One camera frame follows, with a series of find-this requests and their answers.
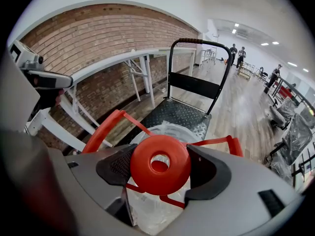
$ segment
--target ceiling light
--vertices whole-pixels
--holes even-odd
[[[293,63],[291,63],[291,62],[288,62],[288,64],[297,67],[296,64],[293,64]]]

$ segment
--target white metal frame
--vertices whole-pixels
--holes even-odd
[[[90,66],[87,66],[80,71],[74,73],[72,88],[67,90],[67,93],[72,98],[72,104],[67,99],[65,95],[61,96],[61,107],[65,110],[65,112],[76,122],[78,123],[84,130],[89,132],[90,134],[94,134],[95,129],[80,115],[79,109],[84,113],[84,115],[97,127],[99,124],[97,121],[89,114],[89,112],[82,106],[79,100],[76,98],[76,85],[86,79],[87,77],[102,71],[110,66],[113,66],[118,63],[124,62],[128,66],[129,74],[131,76],[131,80],[134,86],[135,93],[137,95],[138,101],[140,101],[139,92],[137,90],[137,85],[134,79],[134,76],[141,76],[144,80],[146,93],[150,94],[152,107],[155,108],[154,95],[153,95],[153,86],[152,86],[152,78],[150,71],[150,54],[155,55],[166,55],[167,58],[167,77],[168,77],[168,61],[169,61],[169,47],[159,48],[159,49],[149,49],[149,50],[141,50],[141,51],[131,51],[129,53],[123,53],[120,55],[112,56],[107,59],[103,59],[97,63],[94,63]],[[175,47],[174,54],[185,54],[190,53],[190,64],[189,64],[189,75],[192,75],[194,58],[195,58],[195,48],[181,48]],[[140,65],[138,65],[134,59],[139,58]],[[37,131],[43,125],[48,131],[54,134],[61,141],[70,145],[74,149],[78,151],[82,151],[84,146],[86,145],[84,142],[80,141],[73,135],[71,135],[68,131],[66,131],[61,125],[59,125],[50,115],[50,108],[45,110],[40,110],[37,115],[33,118],[31,122],[27,124],[27,128],[31,135],[35,135]],[[108,141],[104,140],[103,143],[109,147],[112,147]]]

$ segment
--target cart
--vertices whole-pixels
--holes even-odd
[[[229,62],[226,66],[221,83],[215,84],[188,75],[175,73],[173,67],[173,51],[178,43],[196,43],[220,47],[226,50],[229,56]],[[211,119],[211,110],[213,109],[230,71],[232,54],[230,50],[217,42],[205,41],[201,39],[180,38],[176,40],[170,49],[169,70],[167,74],[167,97],[150,112],[142,121],[145,127],[150,128],[161,125],[163,121],[181,125],[195,133],[200,139],[204,139]],[[177,87],[186,91],[197,93],[207,98],[213,99],[208,111],[205,112],[195,106],[184,103],[172,97],[172,87]],[[117,145],[129,144],[132,139],[142,130],[138,127],[133,128]]]
[[[238,69],[237,74],[243,76],[247,80],[250,80],[253,71],[254,71],[255,66],[248,64],[246,62],[241,62],[240,68]]]

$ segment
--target black handle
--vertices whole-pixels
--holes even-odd
[[[220,47],[220,48],[223,48],[226,50],[227,54],[228,54],[228,63],[227,63],[227,66],[226,66],[226,69],[225,69],[225,72],[224,72],[224,76],[222,78],[222,81],[220,83],[220,86],[219,86],[219,89],[218,89],[218,92],[214,98],[214,100],[212,101],[211,103],[211,106],[207,112],[207,115],[210,114],[211,110],[213,109],[221,91],[222,91],[222,88],[225,84],[225,81],[227,79],[227,76],[228,76],[228,73],[230,71],[230,68],[231,68],[231,64],[232,64],[232,53],[230,51],[230,49],[228,49],[225,45],[222,45],[220,43],[217,43],[217,42],[212,42],[212,41],[205,41],[205,40],[202,40],[202,39],[196,39],[196,38],[180,38],[178,40],[176,40],[172,46],[171,46],[171,50],[170,50],[170,53],[169,53],[169,69],[168,69],[168,75],[170,75],[171,71],[172,71],[172,60],[173,60],[173,52],[174,52],[174,47],[175,45],[177,45],[177,43],[193,43],[193,44],[206,44],[206,45],[212,45],[212,46],[217,46],[217,47]]]

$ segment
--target man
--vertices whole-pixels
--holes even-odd
[[[233,65],[234,63],[234,60],[235,60],[235,55],[237,54],[237,49],[235,48],[235,44],[233,44],[233,47],[230,48],[230,51],[232,53],[232,63],[231,63],[231,66]]]
[[[282,67],[282,65],[278,65],[278,67],[273,70],[273,72],[271,73],[271,77],[270,77],[270,81],[267,85],[267,88],[269,89],[273,83],[278,79],[278,77],[280,76],[280,68]]]
[[[240,63],[242,61],[244,61],[244,58],[246,58],[246,52],[244,50],[245,50],[245,47],[243,46],[242,49],[238,52],[238,59],[237,59],[236,68],[238,68]]]

